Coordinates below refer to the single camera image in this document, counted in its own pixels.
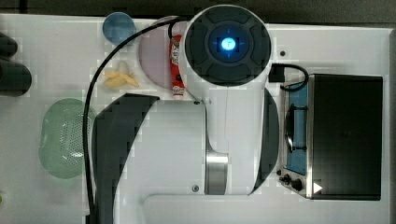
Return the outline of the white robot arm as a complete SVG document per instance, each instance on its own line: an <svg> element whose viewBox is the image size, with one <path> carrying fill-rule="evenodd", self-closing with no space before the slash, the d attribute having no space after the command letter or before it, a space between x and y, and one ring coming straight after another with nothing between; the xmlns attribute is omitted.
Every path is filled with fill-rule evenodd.
<svg viewBox="0 0 396 224"><path fill-rule="evenodd" d="M91 224L144 224L154 195L249 195L276 165L271 38L251 11L198 13L179 43L184 101L126 93L95 119Z"/></svg>

